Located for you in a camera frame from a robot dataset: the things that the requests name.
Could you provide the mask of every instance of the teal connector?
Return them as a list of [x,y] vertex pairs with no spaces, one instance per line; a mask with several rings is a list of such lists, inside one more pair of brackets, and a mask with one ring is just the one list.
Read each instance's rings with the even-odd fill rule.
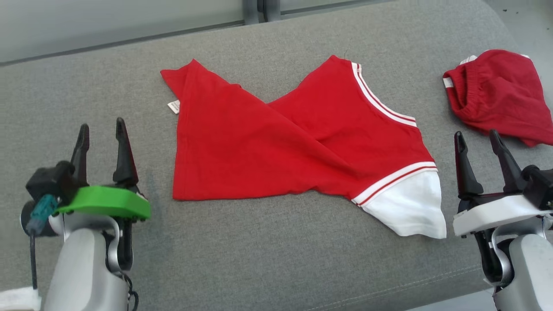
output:
[[39,235],[48,221],[48,216],[52,215],[57,208],[58,200],[56,200],[53,195],[43,195],[31,213],[31,220],[29,220],[27,226],[25,227],[27,232]]

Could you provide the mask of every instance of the floor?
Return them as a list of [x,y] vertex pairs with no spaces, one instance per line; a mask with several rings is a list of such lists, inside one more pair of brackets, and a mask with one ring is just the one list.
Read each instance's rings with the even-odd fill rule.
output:
[[[534,62],[545,100],[553,103],[553,0],[485,0],[501,17],[520,52]],[[495,311],[493,289],[409,311]]]

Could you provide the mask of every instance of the wall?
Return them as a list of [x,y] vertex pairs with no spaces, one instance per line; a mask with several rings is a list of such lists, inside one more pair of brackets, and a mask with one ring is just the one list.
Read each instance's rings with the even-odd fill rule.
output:
[[0,0],[0,63],[242,19],[242,0]]

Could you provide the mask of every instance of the gray fabric upholstery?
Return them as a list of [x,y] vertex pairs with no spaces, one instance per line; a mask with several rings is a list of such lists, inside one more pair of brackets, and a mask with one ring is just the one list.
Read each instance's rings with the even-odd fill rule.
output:
[[[404,310],[486,288],[476,242],[454,237],[451,227],[458,203],[454,132],[464,130],[488,191],[502,186],[499,164],[487,137],[450,112],[441,76],[492,48],[518,49],[481,1],[407,0],[0,68],[0,290],[30,285],[18,220],[29,199],[26,180],[37,167],[68,159],[87,122],[88,179],[110,181],[117,116],[127,123],[139,185],[152,203],[152,219],[134,228],[130,276],[139,310]],[[349,201],[315,192],[171,199],[177,118],[159,70],[196,58],[270,101],[332,54],[362,64],[386,105],[417,118],[440,170],[447,239],[399,237]],[[520,165],[553,164],[551,147],[506,142]],[[61,240],[41,239],[37,247],[45,294]]]

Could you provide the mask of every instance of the seam stitching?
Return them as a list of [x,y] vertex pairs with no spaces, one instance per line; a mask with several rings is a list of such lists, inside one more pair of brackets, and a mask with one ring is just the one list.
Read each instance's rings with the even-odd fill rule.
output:
[[445,280],[445,279],[449,279],[449,278],[452,278],[452,277],[460,276],[460,275],[462,275],[462,274],[469,273],[469,272],[474,272],[474,271],[478,271],[478,270],[479,270],[479,268],[472,269],[472,270],[469,270],[469,271],[464,271],[464,272],[461,272],[461,273],[458,273],[458,274],[454,274],[454,275],[452,275],[452,276],[448,276],[448,277],[445,277],[445,278],[435,279],[434,281],[426,282],[426,283],[419,284],[419,285],[415,285],[415,286],[408,287],[408,288],[403,288],[403,289],[400,289],[399,291],[384,293],[384,294],[380,294],[380,295],[377,295],[377,296],[374,296],[374,297],[370,297],[370,298],[367,298],[367,299],[360,299],[360,300],[348,302],[348,303],[345,303],[345,304],[337,305],[337,306],[332,307],[332,308],[324,309],[323,311],[328,311],[328,310],[336,309],[336,308],[343,307],[344,305],[348,305],[348,304],[352,304],[352,303],[358,303],[358,302],[369,301],[369,300],[371,300],[371,299],[378,298],[378,297],[382,297],[382,296],[386,296],[386,295],[390,295],[390,294],[396,294],[396,293],[399,293],[399,292],[402,292],[402,291],[406,291],[406,290],[408,290],[408,289],[413,289],[413,288],[415,288],[415,287],[419,287],[419,286],[424,286],[424,285],[432,284],[432,283],[435,283],[435,282],[443,281],[443,280]]
[[[382,291],[377,291],[377,292],[372,292],[372,293],[368,293],[368,294],[363,294],[363,295],[361,295],[361,296],[356,296],[356,297],[352,297],[352,298],[347,298],[347,299],[344,299],[344,300],[340,300],[340,301],[336,301],[336,302],[333,302],[333,303],[321,305],[321,306],[319,306],[319,307],[314,307],[314,308],[307,309],[307,310],[304,310],[304,311],[317,310],[317,309],[321,309],[321,308],[324,308],[324,307],[329,307],[329,306],[331,306],[331,305],[333,305],[333,304],[342,303],[342,302],[346,302],[346,301],[349,301],[349,300],[354,300],[354,299],[358,299],[358,298],[362,298],[362,297],[370,296],[370,295],[374,295],[374,294],[384,293],[384,292],[391,291],[391,290],[396,289],[396,288],[406,287],[406,286],[409,286],[409,285],[417,284],[417,283],[424,282],[424,281],[428,281],[428,280],[431,280],[431,279],[434,279],[434,278],[437,278],[437,277],[441,277],[441,276],[444,276],[444,275],[447,275],[447,274],[452,274],[452,273],[455,273],[455,272],[459,272],[459,271],[463,271],[463,270],[468,270],[468,269],[475,268],[475,267],[479,267],[479,265],[474,265],[474,266],[470,266],[470,267],[466,267],[466,268],[462,268],[462,269],[457,269],[457,270],[449,271],[449,272],[442,273],[442,274],[438,274],[437,276],[425,278],[425,279],[422,279],[422,280],[419,280],[419,281],[415,281],[415,282],[411,282],[411,283],[399,285],[399,286],[396,286],[396,287],[391,287],[391,288],[388,288],[388,289],[384,289],[384,290],[382,290]],[[453,275],[453,276],[449,276],[449,277],[446,277],[446,278],[440,278],[440,279],[437,279],[437,280],[435,280],[435,281],[426,282],[426,283],[419,284],[419,285],[417,285],[417,286],[413,286],[413,287],[409,287],[409,288],[415,288],[415,287],[418,287],[418,286],[430,284],[430,283],[432,283],[432,282],[437,282],[437,281],[440,281],[440,280],[442,280],[442,279],[447,279],[447,278],[450,278],[450,277],[458,276],[458,275],[461,275],[461,274],[464,274],[464,273],[468,273],[468,272],[472,272],[472,271],[476,271],[476,270],[478,270],[478,269],[473,269],[473,270],[470,270],[470,271],[465,271],[465,272],[463,272],[463,273],[455,274],[455,275]],[[372,298],[380,297],[380,296],[383,296],[383,295],[386,295],[386,294],[378,295],[378,296],[375,296],[375,297],[372,297]]]

